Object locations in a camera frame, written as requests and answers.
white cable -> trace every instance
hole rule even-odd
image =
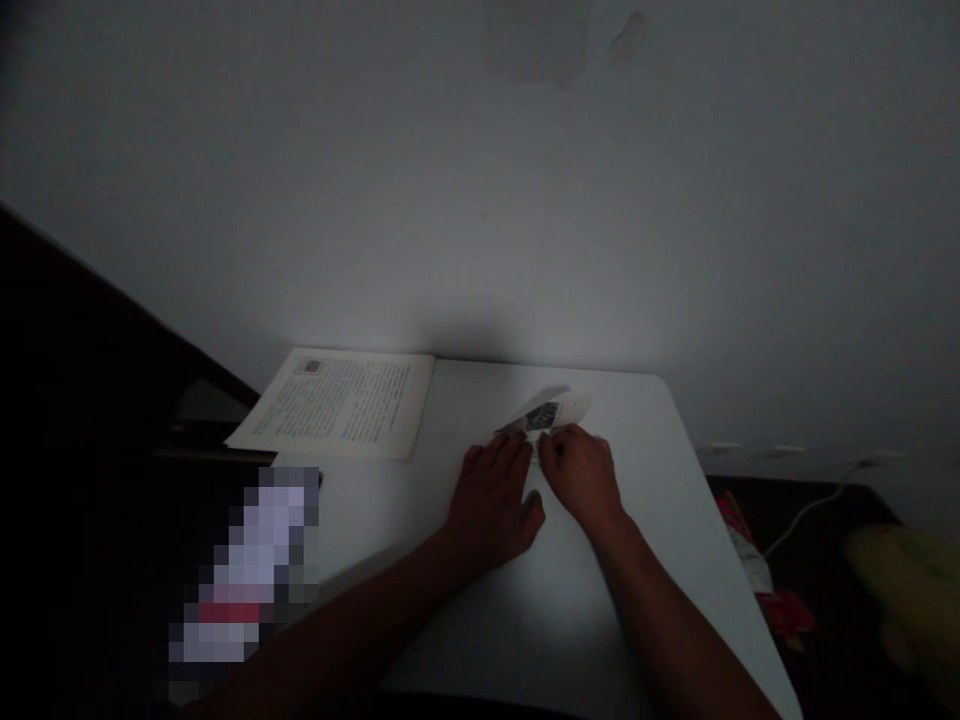
[[[861,465],[860,463],[857,463],[856,465],[854,465],[852,468],[847,470],[846,474],[842,478],[840,478],[839,487],[837,487],[837,489],[834,490],[833,493],[831,493],[825,498],[814,500],[812,503],[810,503],[805,508],[803,508],[800,512],[798,512],[796,517],[793,518],[793,522],[790,523],[790,527],[787,528],[787,531],[783,535],[781,535],[779,538],[777,538],[777,540],[774,541],[774,543],[764,551],[763,553],[764,560],[770,557],[770,554],[780,546],[780,543],[782,543],[784,540],[790,537],[790,534],[797,529],[797,525],[800,523],[800,520],[803,518],[804,515],[806,515],[811,510],[813,510],[815,507],[823,505],[824,503],[828,503],[831,500],[836,500],[838,497],[840,497],[840,493],[842,493],[843,489],[847,486],[847,480],[849,480],[850,477],[857,470],[860,470],[863,467],[865,466]]]

wall outlet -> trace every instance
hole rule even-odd
[[[697,454],[704,457],[714,457],[716,455],[727,455],[739,449],[740,443],[712,442],[697,450]]]
[[[763,460],[780,460],[794,455],[803,455],[806,451],[807,448],[801,447],[800,445],[774,445],[769,450],[760,453],[757,457]]]

hand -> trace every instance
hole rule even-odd
[[[588,537],[624,514],[610,443],[579,425],[540,435],[540,468]]]
[[[477,574],[526,552],[546,516],[540,493],[522,502],[533,446],[526,435],[498,433],[463,458],[460,479],[441,533]]]

qr code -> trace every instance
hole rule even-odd
[[[316,375],[320,372],[321,365],[323,365],[323,363],[319,360],[301,360],[297,372],[305,375]]]

left hand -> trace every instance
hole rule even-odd
[[[546,516],[540,493],[523,502],[533,446],[526,435],[498,433],[463,458],[460,479],[441,533],[477,574],[526,552]]]

